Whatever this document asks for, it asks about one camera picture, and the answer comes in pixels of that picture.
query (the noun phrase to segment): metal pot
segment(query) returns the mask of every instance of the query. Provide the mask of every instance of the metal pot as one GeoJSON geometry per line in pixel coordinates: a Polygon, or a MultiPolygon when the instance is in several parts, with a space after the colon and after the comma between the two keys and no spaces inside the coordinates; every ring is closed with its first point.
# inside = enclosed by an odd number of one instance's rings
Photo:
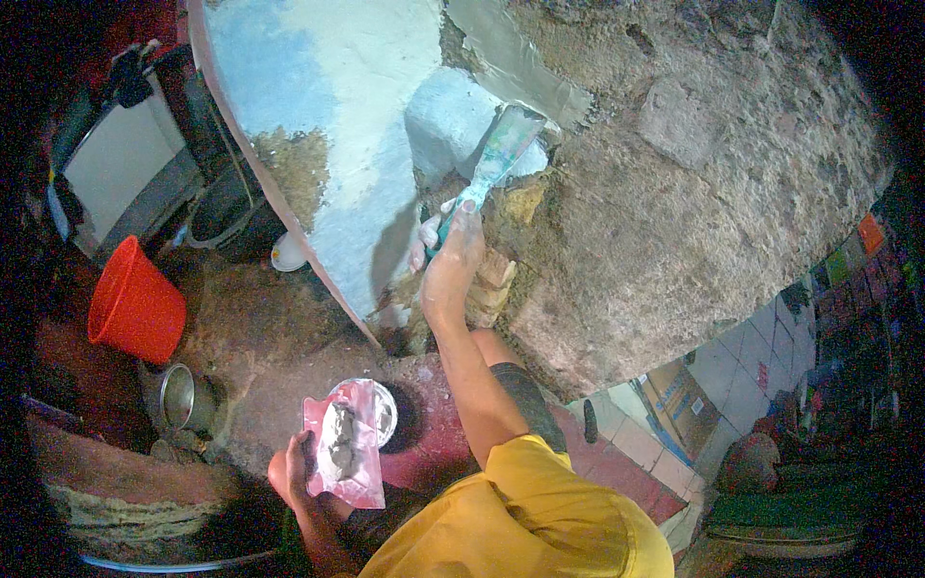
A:
{"type": "Polygon", "coordinates": [[[207,383],[197,383],[189,367],[177,363],[166,371],[161,381],[161,416],[168,427],[205,431],[215,412],[212,390],[207,383]]]}

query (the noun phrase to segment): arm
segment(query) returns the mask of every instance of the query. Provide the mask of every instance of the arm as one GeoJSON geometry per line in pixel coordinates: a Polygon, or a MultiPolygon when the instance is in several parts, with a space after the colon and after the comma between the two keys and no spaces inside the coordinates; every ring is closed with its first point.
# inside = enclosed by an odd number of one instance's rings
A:
{"type": "Polygon", "coordinates": [[[357,568],[347,552],[340,546],[334,534],[334,523],[322,511],[317,500],[308,495],[305,454],[302,445],[311,430],[305,430],[290,439],[286,450],[286,476],[289,481],[289,495],[292,511],[299,523],[305,553],[314,566],[314,575],[334,576],[341,572],[357,574],[357,568]]]}
{"type": "Polygon", "coordinates": [[[482,217],[469,203],[456,211],[446,242],[427,267],[421,307],[437,338],[462,430],[484,470],[492,448],[527,434],[529,428],[488,370],[465,324],[465,296],[485,250],[482,217]]]}

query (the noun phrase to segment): red floor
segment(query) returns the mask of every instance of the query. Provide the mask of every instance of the red floor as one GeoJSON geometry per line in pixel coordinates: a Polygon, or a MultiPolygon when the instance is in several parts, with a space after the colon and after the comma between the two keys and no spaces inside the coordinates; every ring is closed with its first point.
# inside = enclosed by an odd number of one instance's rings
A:
{"type": "MultiPolygon", "coordinates": [[[[420,408],[416,445],[401,453],[383,454],[382,477],[395,486],[420,492],[442,486],[472,468],[459,415],[453,406],[446,376],[436,356],[427,356],[390,384],[405,392],[420,408]]],[[[550,410],[565,434],[576,473],[631,498],[660,524],[684,508],[667,486],[642,470],[609,441],[585,442],[583,425],[561,406],[550,410]]]]}

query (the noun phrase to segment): cardboard box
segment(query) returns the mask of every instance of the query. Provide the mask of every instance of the cardboard box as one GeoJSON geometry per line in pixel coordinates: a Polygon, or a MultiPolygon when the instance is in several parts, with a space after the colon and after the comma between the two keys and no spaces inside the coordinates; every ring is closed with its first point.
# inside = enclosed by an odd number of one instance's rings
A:
{"type": "Polygon", "coordinates": [[[695,460],[720,421],[716,406],[680,359],[648,372],[640,385],[659,424],[695,460]]]}

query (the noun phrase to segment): putty knife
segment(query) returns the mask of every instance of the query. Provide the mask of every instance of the putty knife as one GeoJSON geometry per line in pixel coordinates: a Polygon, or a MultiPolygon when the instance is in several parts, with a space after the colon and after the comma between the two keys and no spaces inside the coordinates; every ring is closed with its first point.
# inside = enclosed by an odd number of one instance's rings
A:
{"type": "Polygon", "coordinates": [[[433,249],[427,249],[428,256],[436,255],[450,234],[450,221],[453,220],[456,209],[470,199],[475,201],[476,210],[481,209],[488,190],[508,174],[544,126],[546,118],[538,112],[520,105],[505,106],[494,130],[488,135],[482,155],[475,165],[472,182],[456,197],[453,210],[437,231],[438,243],[433,249]]]}

